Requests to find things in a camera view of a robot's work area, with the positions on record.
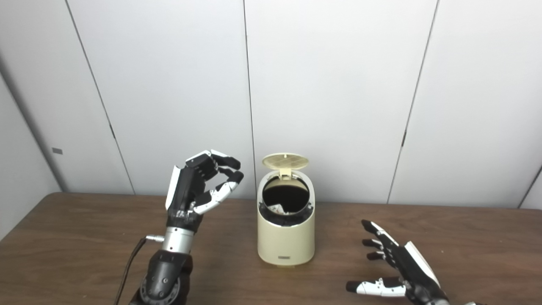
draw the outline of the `black cable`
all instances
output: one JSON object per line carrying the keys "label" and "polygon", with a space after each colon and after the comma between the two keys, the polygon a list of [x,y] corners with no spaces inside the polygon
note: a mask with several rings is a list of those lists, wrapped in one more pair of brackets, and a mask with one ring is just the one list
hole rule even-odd
{"label": "black cable", "polygon": [[120,295],[122,294],[122,290],[124,289],[124,284],[126,283],[126,279],[128,277],[128,271],[130,270],[130,265],[132,264],[132,261],[134,260],[134,257],[136,257],[137,252],[143,247],[145,242],[147,241],[147,238],[141,238],[137,245],[134,248],[134,251],[132,251],[132,254],[130,255],[130,258],[128,259],[128,263],[126,264],[126,268],[124,268],[124,274],[122,275],[122,280],[120,281],[120,287],[119,291],[117,291],[117,297],[115,298],[115,302],[113,305],[118,305],[120,301]]}

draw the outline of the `robotic arm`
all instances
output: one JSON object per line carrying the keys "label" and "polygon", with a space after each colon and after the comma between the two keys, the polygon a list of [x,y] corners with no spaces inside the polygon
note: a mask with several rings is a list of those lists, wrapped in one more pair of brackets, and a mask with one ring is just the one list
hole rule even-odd
{"label": "robotic arm", "polygon": [[[400,246],[372,221],[362,220],[362,225],[377,238],[364,239],[363,245],[379,250],[367,254],[367,258],[385,260],[399,271],[401,277],[380,278],[377,281],[349,281],[346,283],[347,291],[383,297],[406,296],[416,305],[450,305],[431,267],[412,242]],[[465,305],[481,304],[469,302]]]}
{"label": "robotic arm", "polygon": [[[186,160],[184,168],[175,166],[166,197],[165,236],[149,235],[146,239],[162,242],[149,261],[147,274],[130,305],[184,305],[190,290],[192,240],[203,215],[226,199],[243,179],[241,164],[233,157],[211,150]],[[228,179],[205,192],[205,183],[222,173]],[[122,286],[115,302],[118,302]]]}

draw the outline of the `wooden table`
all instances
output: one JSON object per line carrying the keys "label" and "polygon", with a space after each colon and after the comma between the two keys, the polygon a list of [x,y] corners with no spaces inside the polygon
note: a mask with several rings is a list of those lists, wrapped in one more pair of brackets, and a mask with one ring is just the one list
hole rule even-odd
{"label": "wooden table", "polygon": [[[227,200],[206,214],[188,305],[410,304],[345,291],[348,280],[397,275],[365,258],[362,218],[414,241],[454,305],[542,304],[542,211],[317,202],[316,213],[316,254],[295,268],[259,259],[254,201]],[[111,304],[139,238],[164,225],[161,196],[49,195],[0,242],[0,304]],[[157,248],[139,252],[121,304]]]}

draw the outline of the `vented lid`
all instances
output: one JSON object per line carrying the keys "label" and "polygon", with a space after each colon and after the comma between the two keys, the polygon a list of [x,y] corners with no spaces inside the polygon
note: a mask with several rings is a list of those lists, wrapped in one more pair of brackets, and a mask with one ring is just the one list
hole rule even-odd
{"label": "vented lid", "polygon": [[262,163],[270,169],[302,169],[308,165],[308,159],[298,154],[280,152],[265,156]]}

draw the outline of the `beige trash can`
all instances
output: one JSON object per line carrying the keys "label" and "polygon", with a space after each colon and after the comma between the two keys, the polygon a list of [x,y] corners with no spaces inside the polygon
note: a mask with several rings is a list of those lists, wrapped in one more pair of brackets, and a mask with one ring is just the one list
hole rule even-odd
{"label": "beige trash can", "polygon": [[258,187],[258,254],[274,265],[306,263],[314,256],[314,188],[299,170],[308,159],[279,153],[263,164],[273,171]]}

